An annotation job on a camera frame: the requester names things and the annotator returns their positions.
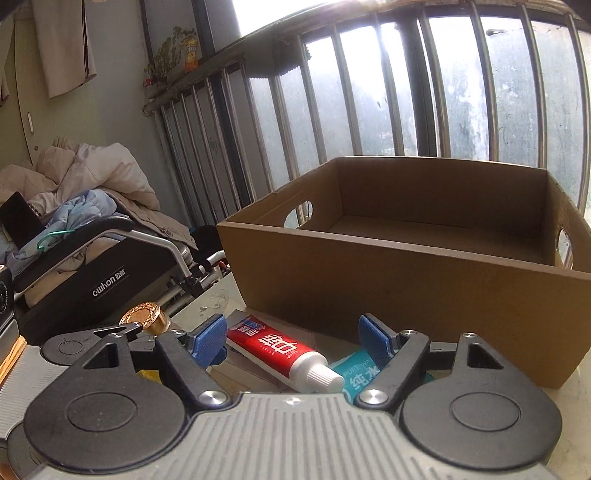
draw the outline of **teal package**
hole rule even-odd
[[[363,349],[346,356],[329,367],[345,379],[343,393],[349,403],[353,403],[357,394],[367,387],[379,373],[378,366]],[[430,374],[425,374],[425,383],[432,380],[434,379]]]

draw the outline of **metal bar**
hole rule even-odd
[[[209,262],[210,265],[217,265],[225,258],[226,258],[226,252],[224,250],[218,250],[217,252],[211,254],[207,258],[207,261]]]
[[[207,290],[214,282],[219,281],[223,278],[223,274],[219,267],[214,268],[214,270],[207,275],[207,277],[202,278],[199,280],[201,287],[203,290]],[[164,311],[170,317],[174,316],[179,310],[185,308],[189,303],[191,303],[195,298],[190,294],[186,293],[185,295],[181,296],[178,300],[170,303],[168,306],[164,308]]]
[[[279,127],[279,134],[283,145],[285,163],[287,164],[287,173],[290,180],[295,180],[300,176],[300,171],[297,164],[296,147],[294,146],[294,139],[291,133],[290,120],[287,115],[287,107],[285,106],[285,96],[283,95],[283,88],[281,87],[281,78],[279,76],[269,78],[269,87],[271,88],[271,97],[273,98],[277,126]],[[301,205],[296,207],[295,212],[297,214],[298,223],[303,225],[305,219]]]
[[[236,62],[228,67],[228,71],[230,67],[235,66]],[[238,191],[238,200],[241,207],[244,207],[252,203],[252,198],[248,189],[248,185],[246,184],[246,176],[242,168],[238,144],[234,138],[234,130],[232,129],[232,122],[230,120],[230,111],[228,104],[226,103],[226,97],[222,87],[222,73],[216,72],[214,75],[209,77],[209,81],[212,87],[215,105],[217,107],[216,113],[220,120],[224,147],[226,149],[226,153],[228,154],[228,162],[232,169],[233,179]]]
[[[252,94],[252,85],[250,79],[246,75],[246,65],[241,61],[242,81],[244,82],[244,89],[246,92],[246,100],[248,101],[248,108],[251,111],[252,124],[255,128],[256,144],[261,155],[262,169],[265,173],[265,181],[267,182],[267,188],[269,192],[273,192],[275,187],[273,185],[273,178],[271,177],[271,168],[269,167],[269,158],[267,157],[267,149],[265,148],[265,142],[263,140],[261,124],[259,122],[258,113],[256,111],[256,105],[254,102],[254,95]]]
[[[256,189],[254,182],[252,181],[251,169],[248,165],[248,159],[246,157],[246,149],[244,148],[244,140],[242,133],[240,132],[240,125],[238,124],[238,115],[236,114],[236,104],[234,102],[234,95],[232,94],[232,87],[230,85],[230,77],[226,69],[222,69],[222,91],[228,105],[228,113],[230,114],[230,124],[232,126],[232,133],[234,140],[238,148],[238,156],[240,159],[240,165],[244,176],[246,177],[246,188],[251,197],[251,200],[257,200]]]
[[[522,0],[514,0],[512,3],[520,4]],[[392,17],[404,15],[403,10],[408,8],[409,1],[390,2],[387,6],[392,11]],[[543,0],[528,0],[527,5],[533,12],[555,12],[561,16],[571,11],[560,2],[551,3]],[[327,25],[347,21],[352,18],[365,17],[372,11],[383,12],[384,2],[332,2],[317,7],[309,8],[298,14],[284,18],[280,22],[274,22],[257,32],[247,35],[226,48],[217,52],[211,59],[204,61],[196,70],[186,74],[176,81],[165,92],[144,106],[144,112],[150,113],[166,105],[176,98],[180,92],[191,88],[191,85],[202,82],[205,77],[211,75],[222,67],[236,62],[236,59],[244,55],[258,55],[262,51],[273,51],[277,38],[292,37],[303,32],[315,32]]]
[[[441,145],[441,156],[448,158],[452,156],[452,147],[449,138],[449,118],[447,116],[445,87],[443,85],[443,76],[441,75],[441,65],[439,63],[439,56],[437,55],[435,39],[433,38],[431,24],[429,23],[429,19],[427,18],[424,8],[421,10],[418,20],[421,25],[421,31],[423,32],[425,50],[427,51],[427,58],[431,68],[431,78],[433,79],[435,107],[437,109],[437,120],[439,122],[439,143]]]
[[[193,135],[193,127],[191,126],[191,120],[189,118],[189,112],[187,110],[187,104],[184,100],[184,95],[181,95],[181,106],[183,107],[183,115],[185,117],[185,121],[187,122],[187,130],[189,132],[189,141],[191,142],[191,149],[193,150],[193,155],[195,156],[195,163],[197,165],[197,171],[199,172],[199,177],[201,179],[201,183],[203,185],[203,193],[205,194],[205,199],[207,200],[207,204],[209,205],[209,211],[212,214],[212,219],[215,223],[217,223],[218,218],[216,214],[216,209],[213,207],[212,198],[209,196],[209,189],[207,188],[207,182],[205,181],[205,174],[203,172],[203,167],[201,166],[201,160],[199,158],[199,152],[197,151],[197,144],[195,143],[195,136]]]
[[[544,78],[542,77],[542,65],[540,52],[535,40],[534,27],[531,25],[530,16],[524,4],[519,5],[519,16],[525,33],[527,47],[530,51],[531,70],[534,74],[535,102],[538,111],[538,167],[548,167],[548,117],[546,110],[546,92]]]
[[[520,4],[526,4],[531,21],[549,23],[562,27],[564,26],[564,14],[574,14],[573,10],[568,8],[565,4],[561,4],[561,2],[555,2],[554,0],[545,2],[545,5],[542,5],[541,2],[532,2],[530,0],[514,0],[513,3],[513,5],[495,5],[478,2],[478,10],[481,16],[519,19],[519,10],[515,7]],[[579,31],[591,33],[591,28],[589,28],[589,25],[581,18],[575,17],[574,24],[577,26]]]
[[[583,108],[583,169],[581,172],[581,185],[579,188],[578,207],[582,214],[587,207],[587,194],[589,193],[589,174],[591,172],[591,98],[589,95],[589,79],[583,54],[583,46],[579,37],[579,31],[574,24],[571,14],[566,14],[566,23],[569,26],[570,37],[573,40],[574,56],[577,59],[579,70],[579,82],[581,85],[581,99]]]
[[[220,205],[222,206],[222,213],[224,218],[228,218],[228,206],[226,204],[226,199],[223,196],[222,185],[220,184],[220,177],[217,174],[216,166],[213,163],[213,155],[212,149],[209,145],[209,139],[207,138],[207,130],[205,130],[205,122],[203,121],[203,111],[201,110],[201,104],[199,104],[199,100],[197,98],[197,91],[195,90],[195,85],[191,87],[192,97],[193,97],[193,104],[195,105],[195,112],[197,113],[197,123],[199,125],[199,132],[201,133],[201,138],[203,139],[203,146],[205,147],[205,156],[207,157],[207,164],[209,165],[209,170],[212,172],[213,177],[213,184],[216,187],[216,193],[220,200]]]
[[[382,57],[382,74],[384,75],[386,98],[388,99],[388,109],[390,111],[390,123],[392,123],[392,136],[394,137],[394,154],[404,155],[402,120],[400,119],[400,107],[398,106],[396,84],[394,82],[394,74],[392,73],[392,64],[390,63],[390,56],[388,55],[386,45],[384,44],[384,39],[382,38],[382,25],[379,22],[378,14],[374,14],[374,28],[378,36],[379,50]]]
[[[185,194],[183,193],[184,187],[181,186],[179,180],[178,165],[176,164],[174,154],[172,153],[171,141],[168,137],[168,134],[164,126],[164,119],[162,118],[162,113],[159,110],[156,110],[152,112],[152,117],[154,119],[154,125],[156,125],[158,143],[160,144],[160,148],[164,153],[164,163],[166,164],[166,168],[173,182],[176,198],[178,200],[179,206],[183,211],[183,216],[186,219],[186,222],[190,223],[191,214],[189,213],[189,208],[187,207],[187,202],[185,200]]]
[[[156,303],[163,307],[166,305],[170,300],[175,298],[179,293],[184,292],[183,288],[179,285],[174,285],[170,287],[157,301]]]
[[[320,114],[318,112],[318,103],[316,102],[316,93],[312,85],[312,75],[310,74],[310,66],[308,65],[308,54],[306,45],[298,36],[298,52],[300,54],[300,71],[301,78],[304,82],[304,90],[306,91],[306,99],[308,100],[308,110],[310,111],[310,120],[312,122],[312,132],[314,134],[314,142],[316,143],[316,151],[318,153],[318,162],[320,165],[326,162],[326,146],[324,144],[324,134],[322,133],[322,125],[320,123]]]
[[[347,110],[347,120],[349,121],[349,131],[351,133],[351,143],[353,145],[353,155],[363,155],[361,146],[361,133],[359,132],[359,120],[357,110],[355,109],[355,100],[353,98],[353,86],[351,77],[347,68],[347,59],[343,50],[343,43],[340,40],[339,30],[336,24],[332,26],[332,41],[335,48],[336,63],[339,68],[340,84],[345,97],[345,108]]]
[[[197,210],[195,209],[195,203],[194,203],[194,201],[192,199],[192,195],[190,193],[190,187],[189,187],[189,184],[187,183],[186,175],[182,171],[180,155],[178,154],[177,147],[174,143],[173,129],[170,126],[170,121],[168,120],[168,117],[166,115],[166,110],[164,109],[164,107],[161,107],[160,111],[163,116],[164,128],[166,129],[166,134],[168,136],[170,148],[171,148],[171,151],[172,151],[173,157],[174,157],[173,164],[175,166],[175,169],[177,170],[178,179],[180,180],[181,185],[183,187],[183,191],[181,192],[181,194],[183,195],[185,204],[186,204],[187,208],[189,209],[189,216],[191,217],[191,220],[194,222],[195,225],[199,225],[199,223],[201,222],[201,219],[199,218],[199,215],[197,214]]]
[[[187,217],[192,222],[195,222],[197,225],[199,223],[198,218],[196,217],[195,211],[192,208],[193,205],[192,205],[192,202],[190,201],[189,187],[187,185],[186,179],[184,178],[184,176],[182,175],[182,173],[180,171],[177,147],[174,145],[172,129],[170,128],[170,122],[168,121],[168,117],[166,115],[166,110],[163,106],[160,107],[160,115],[162,117],[162,122],[163,122],[163,134],[165,136],[164,141],[166,142],[166,144],[170,150],[170,156],[171,156],[171,160],[172,160],[172,162],[170,162],[170,167],[171,167],[171,169],[174,173],[174,177],[175,177],[173,180],[176,180],[175,184],[176,184],[176,187],[178,187],[178,190],[180,192],[180,197],[181,197],[180,200],[181,200],[181,203],[183,204],[185,212],[187,213]]]
[[[236,187],[236,180],[234,179],[234,173],[232,172],[232,166],[230,165],[230,159],[228,158],[228,151],[226,150],[226,144],[223,138],[222,132],[222,124],[220,123],[220,116],[217,112],[216,101],[213,97],[213,90],[212,90],[212,83],[209,80],[209,77],[205,78],[205,89],[207,92],[207,98],[209,100],[209,107],[212,110],[212,117],[213,117],[213,124],[216,127],[216,134],[217,139],[220,146],[220,151],[222,153],[222,160],[224,164],[224,168],[226,169],[226,174],[228,175],[228,180],[230,182],[230,190],[232,191],[232,198],[234,199],[234,204],[236,205],[236,210],[240,210],[240,196],[238,195],[238,188]]]
[[[184,278],[191,277],[192,273],[189,270],[189,267],[187,266],[187,263],[185,262],[183,256],[181,255],[180,250],[170,240],[166,238],[160,238],[159,236],[150,235],[149,233],[138,232],[137,230],[132,230],[130,232],[116,231],[115,233],[126,238],[133,238],[134,240],[139,240],[140,242],[143,242],[145,244],[165,248],[174,257],[176,263],[183,272]]]
[[[184,158],[184,163],[185,163],[184,166],[187,170],[187,176],[189,177],[189,180],[191,181],[191,186],[193,187],[195,200],[197,201],[197,206],[199,207],[199,212],[201,213],[201,217],[203,219],[203,224],[207,225],[207,217],[205,216],[205,212],[203,211],[203,207],[201,206],[201,202],[199,201],[199,195],[197,194],[197,192],[199,190],[197,189],[197,184],[195,183],[195,178],[193,177],[193,172],[191,171],[191,167],[189,165],[189,156],[187,155],[187,146],[184,143],[183,134],[181,132],[180,123],[178,121],[177,111],[174,108],[174,103],[172,101],[170,102],[170,108],[173,111],[174,127],[177,129],[178,141],[181,145],[181,151],[183,152],[183,158]]]
[[[420,157],[437,157],[437,125],[431,98],[431,83],[417,18],[409,15],[397,24],[413,99],[417,154]]]
[[[491,55],[486,43],[486,34],[482,26],[480,14],[473,0],[469,2],[470,18],[472,27],[476,36],[476,45],[480,56],[480,65],[482,66],[482,79],[484,81],[484,90],[486,96],[486,113],[488,115],[488,159],[490,161],[499,161],[499,112],[496,105],[495,79],[492,73]]]
[[[566,252],[566,262],[564,263],[564,266],[565,266],[565,268],[572,270],[573,265],[574,265],[573,247],[572,247],[572,245],[570,245],[569,250]]]

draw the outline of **cardboard box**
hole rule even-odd
[[[284,228],[306,201],[311,218]],[[545,170],[338,158],[218,228],[245,303],[312,331],[357,342],[369,312],[432,340],[476,332],[555,388],[591,346],[591,230]]]

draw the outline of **toothpaste tube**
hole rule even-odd
[[[327,367],[323,355],[252,315],[228,329],[226,343],[298,392],[343,390],[343,377]]]

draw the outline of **table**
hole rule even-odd
[[[174,316],[193,330],[215,313],[230,315],[246,307],[232,274],[212,286]],[[545,388],[563,419],[562,436],[548,466],[564,480],[591,478],[591,351],[561,389]]]

